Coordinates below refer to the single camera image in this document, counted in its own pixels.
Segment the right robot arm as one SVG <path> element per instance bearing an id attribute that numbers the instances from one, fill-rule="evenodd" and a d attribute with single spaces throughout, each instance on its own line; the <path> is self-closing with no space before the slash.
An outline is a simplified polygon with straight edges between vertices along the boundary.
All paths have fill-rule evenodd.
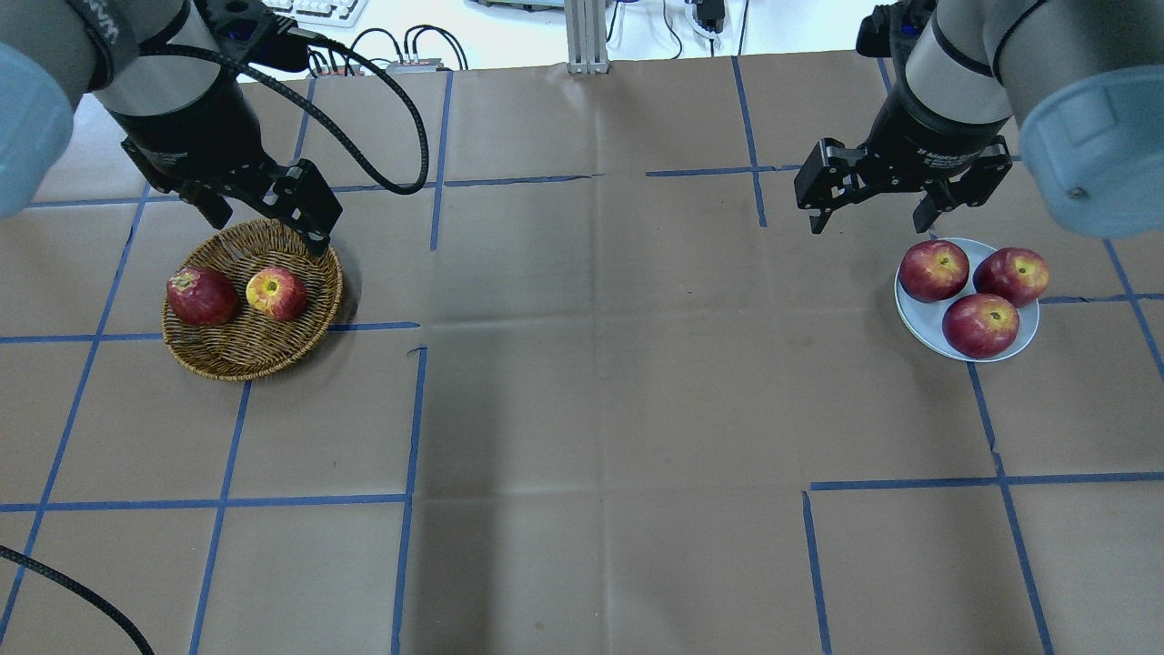
<path id="1" fill-rule="evenodd" d="M 856 49 L 897 79 L 863 144 L 822 138 L 795 198 L 819 235 L 835 211 L 918 192 L 928 232 L 991 199 L 1013 166 L 1077 235 L 1161 232 L 1163 5 L 1159 1 L 897 1 L 864 17 Z"/>

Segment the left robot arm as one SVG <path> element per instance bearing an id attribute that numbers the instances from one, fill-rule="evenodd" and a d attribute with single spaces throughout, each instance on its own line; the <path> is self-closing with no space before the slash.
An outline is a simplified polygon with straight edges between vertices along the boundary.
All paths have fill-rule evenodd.
<path id="1" fill-rule="evenodd" d="M 5 1 L 3 218 L 33 202 L 90 95 L 154 190 L 217 229 L 244 202 L 321 256 L 341 205 L 312 162 L 267 154 L 237 86 L 262 67 L 306 70 L 307 40 L 261 1 Z"/>

